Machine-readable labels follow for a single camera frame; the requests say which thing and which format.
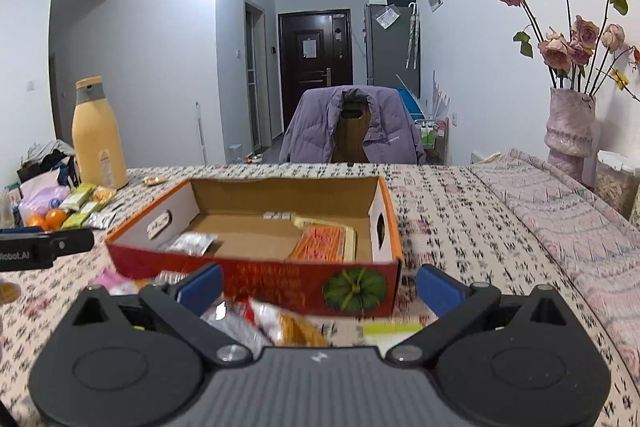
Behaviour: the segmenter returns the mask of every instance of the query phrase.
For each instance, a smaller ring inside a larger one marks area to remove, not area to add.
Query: refrigerator
[[[396,77],[399,74],[406,87],[420,98],[420,48],[414,70],[414,48],[406,69],[407,48],[412,8],[397,7],[400,16],[386,30],[376,20],[385,6],[365,6],[365,30],[367,38],[367,85],[402,87]]]

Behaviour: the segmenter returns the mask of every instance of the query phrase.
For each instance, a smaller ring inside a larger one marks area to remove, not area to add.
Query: floor
[[[282,148],[282,139],[284,135],[280,135],[273,139],[271,147],[262,153],[262,163],[280,163],[278,157],[280,156],[280,149]]]

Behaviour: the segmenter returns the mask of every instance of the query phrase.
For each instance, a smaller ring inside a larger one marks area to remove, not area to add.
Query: green pumpkin picture
[[[349,268],[334,274],[322,287],[327,307],[362,313],[380,306],[386,296],[386,279],[375,270]]]

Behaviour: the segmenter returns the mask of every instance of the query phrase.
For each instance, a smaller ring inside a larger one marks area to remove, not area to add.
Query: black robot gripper
[[[137,296],[88,288],[31,371],[31,398],[64,427],[591,427],[607,365],[550,285],[503,296],[423,266],[438,320],[377,347],[251,351],[199,315],[222,291],[210,264]]]

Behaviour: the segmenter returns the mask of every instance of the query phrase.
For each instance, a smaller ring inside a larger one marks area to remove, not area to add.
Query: puffer jacket
[[[362,147],[371,163],[424,164],[420,134],[395,89],[337,86],[304,92],[287,129],[280,162],[329,163],[345,100],[367,100],[371,120]]]

